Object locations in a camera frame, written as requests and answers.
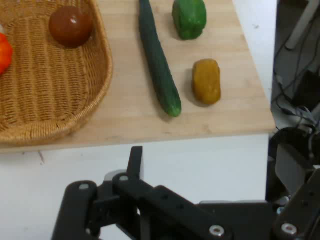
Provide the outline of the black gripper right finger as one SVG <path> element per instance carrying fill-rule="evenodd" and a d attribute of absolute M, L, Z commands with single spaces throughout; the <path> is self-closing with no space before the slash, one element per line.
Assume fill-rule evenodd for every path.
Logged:
<path fill-rule="evenodd" d="M 316 240 L 320 232 L 320 170 L 293 195 L 272 226 L 277 240 Z"/>

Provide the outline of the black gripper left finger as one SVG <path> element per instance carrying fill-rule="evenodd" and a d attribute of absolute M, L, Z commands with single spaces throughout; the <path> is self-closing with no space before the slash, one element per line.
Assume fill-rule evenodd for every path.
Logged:
<path fill-rule="evenodd" d="M 233 231 L 212 214 L 164 186 L 141 179 L 143 148 L 130 151 L 126 171 L 96 185 L 77 181 L 66 189 L 52 238 L 97 240 L 116 225 L 133 240 L 231 240 Z"/>

